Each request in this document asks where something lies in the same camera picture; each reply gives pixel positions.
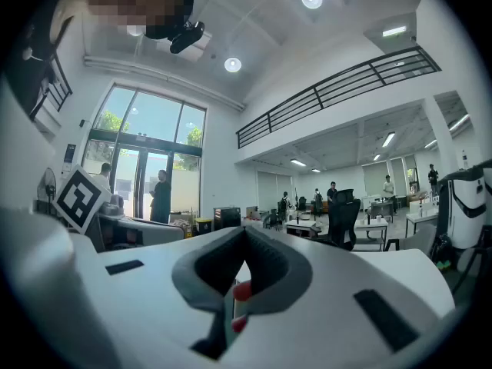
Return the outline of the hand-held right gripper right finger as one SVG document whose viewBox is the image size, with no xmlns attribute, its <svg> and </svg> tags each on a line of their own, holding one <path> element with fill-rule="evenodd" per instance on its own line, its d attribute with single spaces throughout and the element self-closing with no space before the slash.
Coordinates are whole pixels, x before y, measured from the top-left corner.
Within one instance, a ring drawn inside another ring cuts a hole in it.
<svg viewBox="0 0 492 369">
<path fill-rule="evenodd" d="M 305 258 L 310 284 L 285 311 L 253 314 L 226 353 L 233 368 L 409 368 L 450 328 L 455 303 L 443 276 L 421 251 L 352 253 L 269 231 Z"/>
</svg>

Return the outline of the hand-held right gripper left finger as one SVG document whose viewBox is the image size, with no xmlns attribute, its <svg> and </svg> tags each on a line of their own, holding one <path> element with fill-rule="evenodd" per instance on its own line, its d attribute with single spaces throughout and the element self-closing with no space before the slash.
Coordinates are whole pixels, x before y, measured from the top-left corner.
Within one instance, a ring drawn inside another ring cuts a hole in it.
<svg viewBox="0 0 492 369">
<path fill-rule="evenodd" d="M 182 256 L 232 231 L 100 254 L 88 237 L 72 234 L 77 292 L 88 304 L 88 316 L 76 316 L 71 326 L 75 366 L 244 368 L 242 337 L 218 360 L 191 350 L 208 336 L 214 315 L 190 307 L 171 277 Z"/>
</svg>

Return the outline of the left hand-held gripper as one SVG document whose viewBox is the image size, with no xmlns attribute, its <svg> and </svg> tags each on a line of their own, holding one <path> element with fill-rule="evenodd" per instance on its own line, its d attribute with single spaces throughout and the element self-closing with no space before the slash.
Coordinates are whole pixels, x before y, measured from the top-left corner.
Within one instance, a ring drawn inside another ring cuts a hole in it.
<svg viewBox="0 0 492 369">
<path fill-rule="evenodd" d="M 97 252 L 106 251 L 101 219 L 108 216 L 116 225 L 130 231 L 137 245 L 167 244 L 185 239 L 181 227 L 124 217 L 123 199 L 100 185 L 81 165 L 73 167 L 55 196 L 56 211 L 70 229 L 89 237 Z"/>
</svg>

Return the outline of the person's right hand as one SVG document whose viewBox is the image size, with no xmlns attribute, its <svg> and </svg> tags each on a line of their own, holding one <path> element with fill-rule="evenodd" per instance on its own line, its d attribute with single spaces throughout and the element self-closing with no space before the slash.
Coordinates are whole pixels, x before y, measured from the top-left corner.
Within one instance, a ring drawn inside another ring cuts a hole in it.
<svg viewBox="0 0 492 369">
<path fill-rule="evenodd" d="M 253 295 L 251 290 L 251 282 L 244 281 L 236 284 L 232 290 L 232 294 L 237 302 L 246 303 Z M 247 314 L 234 316 L 233 319 L 231 320 L 232 331 L 236 334 L 241 333 L 245 328 L 245 326 L 247 325 L 247 323 L 248 323 Z"/>
</svg>

